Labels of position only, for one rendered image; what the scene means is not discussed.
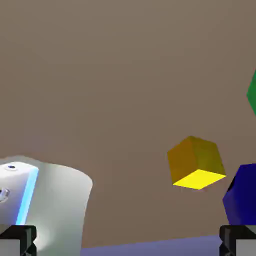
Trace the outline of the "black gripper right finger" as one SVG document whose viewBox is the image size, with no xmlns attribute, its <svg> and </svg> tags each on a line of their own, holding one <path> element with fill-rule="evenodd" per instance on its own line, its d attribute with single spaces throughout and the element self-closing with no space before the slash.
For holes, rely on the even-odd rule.
<svg viewBox="0 0 256 256">
<path fill-rule="evenodd" d="M 245 225 L 222 225 L 219 228 L 219 238 L 219 256 L 239 256 L 237 241 L 256 241 L 256 233 Z"/>
</svg>

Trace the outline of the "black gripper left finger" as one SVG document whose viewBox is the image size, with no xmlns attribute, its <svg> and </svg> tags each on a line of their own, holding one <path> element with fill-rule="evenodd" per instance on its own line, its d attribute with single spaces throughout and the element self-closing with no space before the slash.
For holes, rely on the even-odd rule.
<svg viewBox="0 0 256 256">
<path fill-rule="evenodd" d="M 34 225 L 11 225 L 0 232 L 0 256 L 37 256 Z"/>
</svg>

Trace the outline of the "small blue cube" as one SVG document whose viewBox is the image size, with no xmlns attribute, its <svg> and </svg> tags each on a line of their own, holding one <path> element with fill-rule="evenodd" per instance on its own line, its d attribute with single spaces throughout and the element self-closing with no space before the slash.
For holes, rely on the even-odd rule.
<svg viewBox="0 0 256 256">
<path fill-rule="evenodd" d="M 256 225 L 256 163 L 239 167 L 222 202 L 230 225 Z"/>
</svg>

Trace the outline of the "small yellow cube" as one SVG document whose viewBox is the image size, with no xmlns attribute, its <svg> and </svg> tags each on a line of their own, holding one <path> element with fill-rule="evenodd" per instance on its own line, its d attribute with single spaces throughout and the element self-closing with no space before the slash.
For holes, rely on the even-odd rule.
<svg viewBox="0 0 256 256">
<path fill-rule="evenodd" d="M 167 159 L 174 186 L 201 190 L 227 176 L 217 145 L 199 137 L 182 140 Z"/>
</svg>

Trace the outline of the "small green cube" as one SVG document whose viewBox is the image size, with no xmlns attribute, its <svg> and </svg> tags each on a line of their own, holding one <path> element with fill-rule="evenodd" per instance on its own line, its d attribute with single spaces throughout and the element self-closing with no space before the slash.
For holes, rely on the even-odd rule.
<svg viewBox="0 0 256 256">
<path fill-rule="evenodd" d="M 256 115 L 256 70 L 254 71 L 254 74 L 252 76 L 246 96 L 253 110 L 253 113 Z"/>
</svg>

